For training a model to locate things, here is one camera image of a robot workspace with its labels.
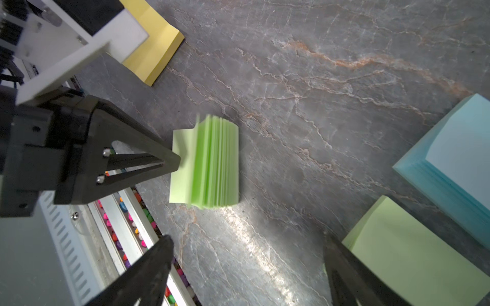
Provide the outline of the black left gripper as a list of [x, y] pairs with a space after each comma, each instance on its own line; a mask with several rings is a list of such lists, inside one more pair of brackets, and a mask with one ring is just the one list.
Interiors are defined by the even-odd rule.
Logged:
[[175, 172], [181, 158], [115, 104], [62, 87], [16, 105], [1, 87], [1, 216], [32, 215], [42, 191], [83, 205]]

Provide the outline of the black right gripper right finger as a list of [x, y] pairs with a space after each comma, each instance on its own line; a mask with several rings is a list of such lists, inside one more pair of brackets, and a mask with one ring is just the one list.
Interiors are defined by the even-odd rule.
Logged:
[[324, 265], [334, 305], [408, 305], [332, 233], [325, 236]]

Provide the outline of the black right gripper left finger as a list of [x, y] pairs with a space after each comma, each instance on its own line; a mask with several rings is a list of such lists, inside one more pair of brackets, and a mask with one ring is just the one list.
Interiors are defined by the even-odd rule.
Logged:
[[174, 242], [165, 235], [88, 305], [161, 305], [173, 254]]

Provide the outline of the light green memo pad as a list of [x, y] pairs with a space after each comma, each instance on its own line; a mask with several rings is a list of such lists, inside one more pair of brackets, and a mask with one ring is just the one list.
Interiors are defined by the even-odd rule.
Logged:
[[388, 196], [381, 196], [344, 246], [412, 305], [477, 305], [489, 276]]
[[181, 158], [171, 174], [169, 202], [217, 209], [239, 203], [239, 128], [208, 115], [195, 127], [173, 132], [172, 151]]

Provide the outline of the light green memo pad front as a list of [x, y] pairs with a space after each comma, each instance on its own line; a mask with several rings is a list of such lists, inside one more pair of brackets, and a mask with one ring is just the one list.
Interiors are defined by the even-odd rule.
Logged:
[[171, 174], [169, 202], [217, 209], [239, 203], [239, 128], [208, 115], [195, 127], [173, 132], [172, 151], [181, 158]]

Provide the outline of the light blue memo pad front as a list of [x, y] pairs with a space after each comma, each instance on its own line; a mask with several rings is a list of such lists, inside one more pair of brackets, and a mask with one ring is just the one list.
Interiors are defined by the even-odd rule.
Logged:
[[489, 247], [489, 100], [459, 102], [393, 168]]

